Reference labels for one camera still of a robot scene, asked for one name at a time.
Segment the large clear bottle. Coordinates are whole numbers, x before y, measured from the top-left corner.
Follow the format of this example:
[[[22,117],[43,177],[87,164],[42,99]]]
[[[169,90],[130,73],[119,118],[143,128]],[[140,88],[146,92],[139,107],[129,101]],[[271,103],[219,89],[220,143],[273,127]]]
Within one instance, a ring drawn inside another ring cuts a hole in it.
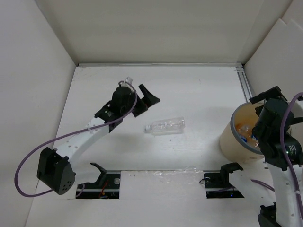
[[[169,132],[181,132],[185,128],[185,118],[176,117],[165,120],[153,121],[145,125],[144,133],[147,134],[164,134]]]

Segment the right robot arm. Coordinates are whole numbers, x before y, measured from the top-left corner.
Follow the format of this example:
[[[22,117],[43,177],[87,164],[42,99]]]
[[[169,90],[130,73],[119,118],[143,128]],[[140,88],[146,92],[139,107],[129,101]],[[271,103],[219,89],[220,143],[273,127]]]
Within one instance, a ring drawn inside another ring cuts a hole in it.
[[[258,121],[252,134],[264,155],[270,171],[275,197],[272,198],[262,183],[245,176],[238,163],[225,164],[220,169],[219,181],[236,188],[250,201],[258,213],[261,227],[301,227],[303,225],[303,148],[288,133],[291,125],[303,121],[303,94],[287,101],[278,86],[250,98],[256,107]]]

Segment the orange bottle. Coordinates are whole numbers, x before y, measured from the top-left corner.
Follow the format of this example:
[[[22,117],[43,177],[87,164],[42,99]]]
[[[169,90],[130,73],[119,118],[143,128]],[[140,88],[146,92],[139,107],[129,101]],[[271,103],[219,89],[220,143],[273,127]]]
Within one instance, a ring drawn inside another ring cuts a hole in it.
[[[247,130],[247,125],[245,123],[238,123],[235,125],[235,129],[237,131],[246,131]]]

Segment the blue label crushed bottle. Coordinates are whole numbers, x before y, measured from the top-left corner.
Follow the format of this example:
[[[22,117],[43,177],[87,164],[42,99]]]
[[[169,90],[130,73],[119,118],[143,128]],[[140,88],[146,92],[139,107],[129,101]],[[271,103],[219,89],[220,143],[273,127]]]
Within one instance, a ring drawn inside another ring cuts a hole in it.
[[[258,140],[252,134],[252,126],[247,124],[246,131],[237,131],[240,138],[252,147],[258,146]]]

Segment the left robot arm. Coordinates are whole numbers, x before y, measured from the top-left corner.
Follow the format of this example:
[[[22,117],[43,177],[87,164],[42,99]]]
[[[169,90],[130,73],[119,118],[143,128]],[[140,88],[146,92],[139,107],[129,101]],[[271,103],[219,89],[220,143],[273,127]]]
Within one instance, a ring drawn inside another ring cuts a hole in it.
[[[58,195],[65,194],[75,183],[76,163],[89,147],[113,131],[127,115],[137,117],[160,102],[143,84],[139,89],[143,98],[130,83],[121,81],[111,100],[94,114],[85,129],[68,134],[68,140],[54,149],[44,148],[39,157],[37,178]]]

